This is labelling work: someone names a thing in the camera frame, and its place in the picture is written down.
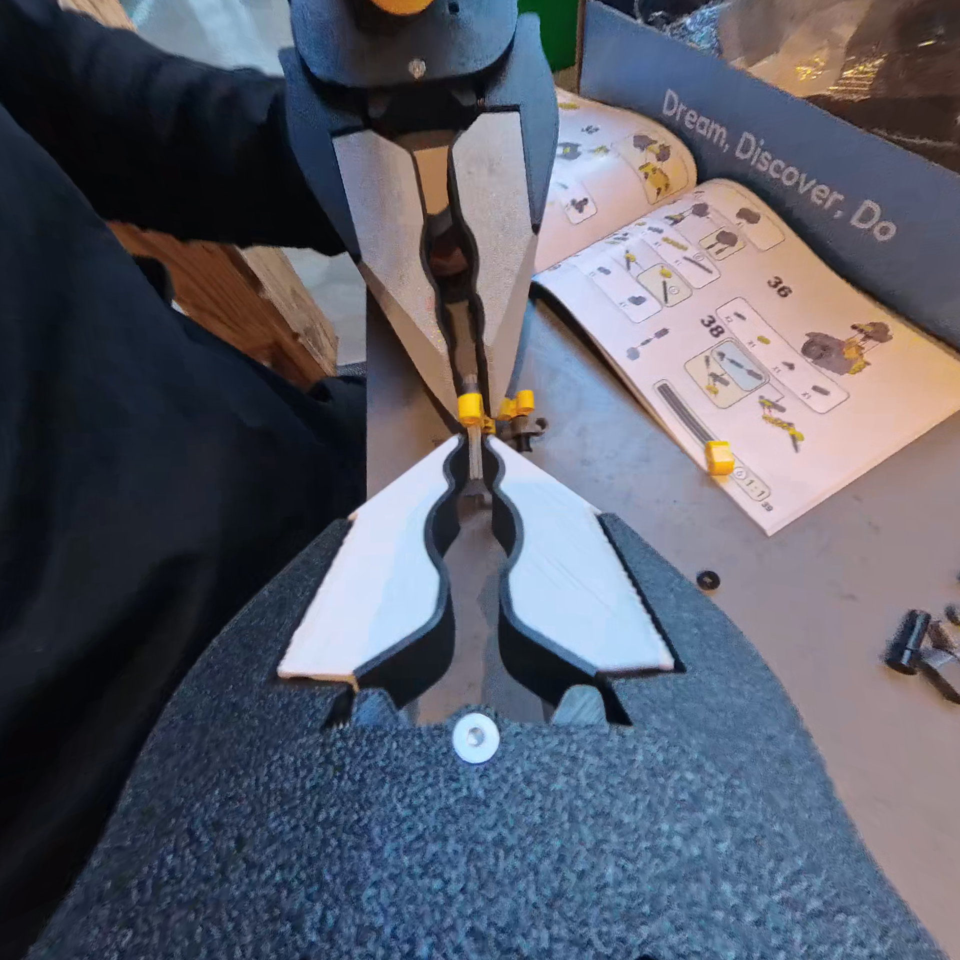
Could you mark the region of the person's dark clothed body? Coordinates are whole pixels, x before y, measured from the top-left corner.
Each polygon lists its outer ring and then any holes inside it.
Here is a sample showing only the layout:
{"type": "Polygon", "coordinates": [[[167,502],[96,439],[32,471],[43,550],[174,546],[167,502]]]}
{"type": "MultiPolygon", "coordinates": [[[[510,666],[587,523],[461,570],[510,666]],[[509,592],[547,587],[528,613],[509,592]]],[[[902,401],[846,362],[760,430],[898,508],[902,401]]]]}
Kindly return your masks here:
{"type": "Polygon", "coordinates": [[[364,491],[366,385],[302,391],[168,304],[2,121],[2,958],[39,937],[232,617],[364,491]]]}

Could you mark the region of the crumpled clear plastic bags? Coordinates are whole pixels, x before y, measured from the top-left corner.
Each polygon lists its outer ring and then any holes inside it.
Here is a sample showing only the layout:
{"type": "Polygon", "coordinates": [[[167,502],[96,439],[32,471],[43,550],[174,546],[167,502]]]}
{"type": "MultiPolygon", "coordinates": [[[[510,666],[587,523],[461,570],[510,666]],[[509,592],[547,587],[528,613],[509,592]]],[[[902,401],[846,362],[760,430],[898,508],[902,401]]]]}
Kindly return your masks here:
{"type": "Polygon", "coordinates": [[[957,1],[626,1],[607,6],[953,173],[957,1]]]}

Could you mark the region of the instruction booklet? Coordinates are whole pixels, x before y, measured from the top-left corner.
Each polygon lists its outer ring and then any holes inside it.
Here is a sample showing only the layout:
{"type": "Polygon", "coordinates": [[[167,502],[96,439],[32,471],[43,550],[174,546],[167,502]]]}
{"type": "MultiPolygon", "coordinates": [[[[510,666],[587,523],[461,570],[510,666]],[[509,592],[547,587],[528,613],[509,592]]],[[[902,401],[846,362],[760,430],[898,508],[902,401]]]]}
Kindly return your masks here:
{"type": "Polygon", "coordinates": [[[831,270],[632,111],[557,90],[534,284],[771,536],[959,408],[958,354],[831,270]]]}

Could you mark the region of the wooden stool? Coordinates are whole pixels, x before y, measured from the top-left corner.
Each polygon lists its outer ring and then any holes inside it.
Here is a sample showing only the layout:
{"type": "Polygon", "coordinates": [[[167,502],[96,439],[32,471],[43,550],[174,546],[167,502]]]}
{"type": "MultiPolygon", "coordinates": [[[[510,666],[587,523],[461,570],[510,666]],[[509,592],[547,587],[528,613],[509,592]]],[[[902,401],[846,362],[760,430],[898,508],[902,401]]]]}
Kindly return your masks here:
{"type": "Polygon", "coordinates": [[[130,254],[166,266],[175,304],[224,342],[303,389],[337,374],[337,334],[279,248],[187,243],[126,222],[110,228],[130,254]]]}

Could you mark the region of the small yellow axle assembly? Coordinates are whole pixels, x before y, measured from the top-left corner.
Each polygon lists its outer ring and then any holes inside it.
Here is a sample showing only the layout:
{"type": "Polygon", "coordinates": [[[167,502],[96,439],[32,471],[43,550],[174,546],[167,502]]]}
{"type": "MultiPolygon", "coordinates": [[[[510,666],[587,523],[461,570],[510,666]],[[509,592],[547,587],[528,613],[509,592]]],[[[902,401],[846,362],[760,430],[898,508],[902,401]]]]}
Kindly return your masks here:
{"type": "Polygon", "coordinates": [[[458,421],[466,438],[467,477],[463,496],[480,505],[489,493],[487,446],[489,439],[497,435],[498,422],[489,412],[477,369],[462,378],[458,421]]]}

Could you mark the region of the green box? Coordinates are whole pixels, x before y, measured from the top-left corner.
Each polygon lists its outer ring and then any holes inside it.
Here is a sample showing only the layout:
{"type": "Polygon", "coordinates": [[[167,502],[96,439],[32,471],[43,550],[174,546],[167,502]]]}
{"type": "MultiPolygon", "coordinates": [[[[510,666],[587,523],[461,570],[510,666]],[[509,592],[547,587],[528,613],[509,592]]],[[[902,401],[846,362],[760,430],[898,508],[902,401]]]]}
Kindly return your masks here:
{"type": "Polygon", "coordinates": [[[526,2],[526,10],[538,16],[541,43],[553,73],[577,64],[581,6],[580,1],[526,2]]]}

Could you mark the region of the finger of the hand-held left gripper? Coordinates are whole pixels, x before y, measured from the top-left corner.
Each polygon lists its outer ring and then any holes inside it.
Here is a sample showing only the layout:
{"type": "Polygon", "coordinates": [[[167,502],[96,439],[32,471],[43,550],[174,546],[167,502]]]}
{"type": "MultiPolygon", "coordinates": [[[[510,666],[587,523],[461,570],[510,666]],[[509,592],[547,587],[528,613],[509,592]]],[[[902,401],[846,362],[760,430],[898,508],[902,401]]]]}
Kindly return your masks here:
{"type": "Polygon", "coordinates": [[[486,395],[509,391],[537,248],[516,111],[481,114],[451,150],[454,210],[472,243],[486,395]]]}
{"type": "Polygon", "coordinates": [[[355,131],[332,144],[359,247],[359,270],[437,400],[456,400],[449,307],[470,298],[463,237],[450,208],[450,131],[390,139],[355,131]]]}

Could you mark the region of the person's left forearm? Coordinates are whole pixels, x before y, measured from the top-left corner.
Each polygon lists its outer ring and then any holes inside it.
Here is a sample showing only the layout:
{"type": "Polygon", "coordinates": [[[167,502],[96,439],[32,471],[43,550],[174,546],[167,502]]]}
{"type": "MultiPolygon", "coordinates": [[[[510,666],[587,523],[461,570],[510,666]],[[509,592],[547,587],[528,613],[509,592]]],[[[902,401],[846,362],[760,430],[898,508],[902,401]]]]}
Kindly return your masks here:
{"type": "Polygon", "coordinates": [[[283,78],[169,54],[57,2],[5,1],[1,101],[104,221],[347,249],[295,158],[283,78]]]}

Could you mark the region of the dark blue cardboard box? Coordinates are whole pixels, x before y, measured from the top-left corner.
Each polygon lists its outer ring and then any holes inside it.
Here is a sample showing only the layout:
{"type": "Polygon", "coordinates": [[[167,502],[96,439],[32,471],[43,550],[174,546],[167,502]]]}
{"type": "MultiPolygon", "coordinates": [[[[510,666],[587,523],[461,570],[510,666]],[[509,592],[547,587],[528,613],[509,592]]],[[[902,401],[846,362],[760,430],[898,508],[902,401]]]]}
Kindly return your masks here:
{"type": "Polygon", "coordinates": [[[702,181],[762,199],[845,280],[955,349],[958,174],[586,2],[582,94],[677,134],[702,181]]]}

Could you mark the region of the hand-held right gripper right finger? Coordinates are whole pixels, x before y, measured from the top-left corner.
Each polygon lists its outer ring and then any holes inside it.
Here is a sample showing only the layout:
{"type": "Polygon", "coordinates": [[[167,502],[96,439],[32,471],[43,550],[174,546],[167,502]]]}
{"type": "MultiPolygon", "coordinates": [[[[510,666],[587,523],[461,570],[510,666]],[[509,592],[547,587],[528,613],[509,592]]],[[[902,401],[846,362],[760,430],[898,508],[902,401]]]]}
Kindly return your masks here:
{"type": "Polygon", "coordinates": [[[508,623],[593,678],[676,666],[652,613],[586,499],[498,438],[487,441],[508,623]]]}

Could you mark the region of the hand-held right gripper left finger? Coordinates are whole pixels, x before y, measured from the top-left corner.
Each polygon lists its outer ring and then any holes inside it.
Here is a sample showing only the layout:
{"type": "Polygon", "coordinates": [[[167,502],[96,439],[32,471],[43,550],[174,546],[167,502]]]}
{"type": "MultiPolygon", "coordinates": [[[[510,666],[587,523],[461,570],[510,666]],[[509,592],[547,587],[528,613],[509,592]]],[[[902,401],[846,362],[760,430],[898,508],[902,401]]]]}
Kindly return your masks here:
{"type": "Polygon", "coordinates": [[[278,666],[284,680],[360,685],[426,628],[442,605],[427,524],[452,490],[452,437],[369,498],[345,537],[278,666]]]}

